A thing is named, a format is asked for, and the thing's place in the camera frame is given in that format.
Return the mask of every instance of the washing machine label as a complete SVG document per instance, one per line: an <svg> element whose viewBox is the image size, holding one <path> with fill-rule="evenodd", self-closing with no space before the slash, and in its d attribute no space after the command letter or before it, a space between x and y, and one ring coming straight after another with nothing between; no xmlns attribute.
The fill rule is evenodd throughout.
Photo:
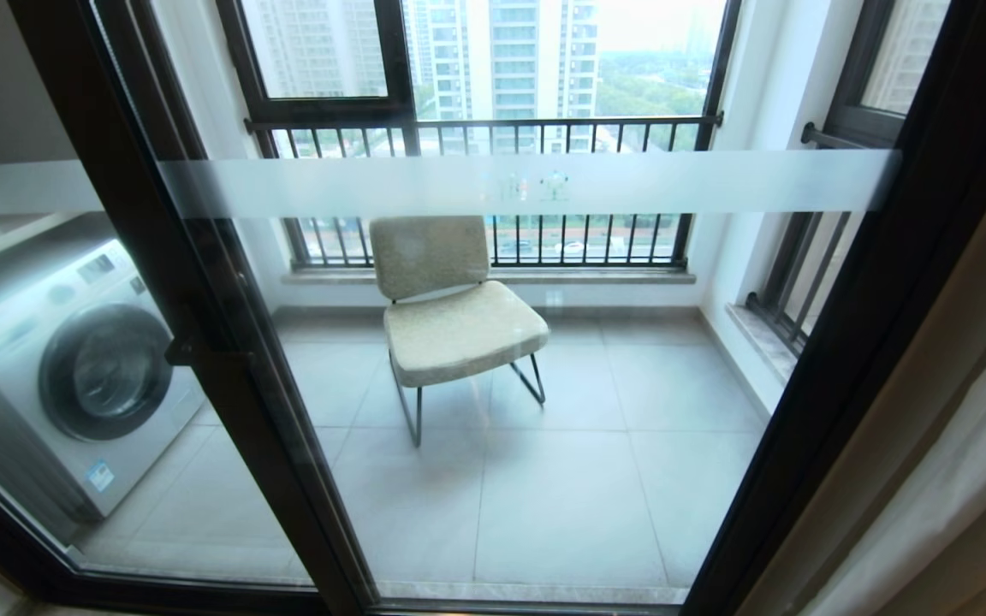
<svg viewBox="0 0 986 616"><path fill-rule="evenodd" d="M113 483L113 471L110 471L109 465L105 464L105 460L98 460L98 463L90 468L89 472L86 473L86 480L89 483L93 483L93 487L98 489L98 492L104 492L105 488L109 487L110 483Z"/></svg>

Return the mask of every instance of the washing machine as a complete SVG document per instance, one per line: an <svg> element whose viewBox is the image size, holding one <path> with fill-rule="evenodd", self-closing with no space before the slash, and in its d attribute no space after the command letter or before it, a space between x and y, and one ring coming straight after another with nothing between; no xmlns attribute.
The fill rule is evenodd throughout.
<svg viewBox="0 0 986 616"><path fill-rule="evenodd" d="M103 219L0 256L0 492L65 543L109 516L204 395Z"/></svg>

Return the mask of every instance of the chair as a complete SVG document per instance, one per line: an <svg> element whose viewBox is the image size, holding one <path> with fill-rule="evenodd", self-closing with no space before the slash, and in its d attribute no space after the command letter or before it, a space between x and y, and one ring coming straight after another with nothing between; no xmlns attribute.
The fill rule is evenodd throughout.
<svg viewBox="0 0 986 616"><path fill-rule="evenodd" d="M547 323L516 293L490 281L481 216L413 216L371 222L379 291L391 300L383 314L390 366L415 447L421 446L423 388L508 364L540 405L543 379L535 353L550 335ZM471 285L416 301L399 300ZM516 359L532 356L538 389ZM403 387L418 390L416 421Z"/></svg>

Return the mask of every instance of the floor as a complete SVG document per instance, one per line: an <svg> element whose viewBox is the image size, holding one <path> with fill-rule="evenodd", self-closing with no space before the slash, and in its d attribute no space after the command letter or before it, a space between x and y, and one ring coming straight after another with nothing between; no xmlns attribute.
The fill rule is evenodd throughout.
<svg viewBox="0 0 986 616"><path fill-rule="evenodd" d="M692 584L763 411L690 313L548 320L544 408L508 367L427 388L420 449L379 317L277 324L384 595L678 603ZM309 583L209 406L79 550Z"/></svg>

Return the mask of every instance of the balcony railing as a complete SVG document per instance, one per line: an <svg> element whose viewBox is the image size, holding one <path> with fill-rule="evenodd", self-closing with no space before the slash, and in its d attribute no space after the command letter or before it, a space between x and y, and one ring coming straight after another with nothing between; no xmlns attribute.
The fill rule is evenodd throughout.
<svg viewBox="0 0 986 616"><path fill-rule="evenodd" d="M712 116L558 118L558 120L418 121L400 127L247 123L273 157L488 156L515 153L630 153L695 149ZM488 213L486 241L494 268L686 268L692 215L504 216ZM367 221L357 217L289 218L294 269L371 268Z"/></svg>

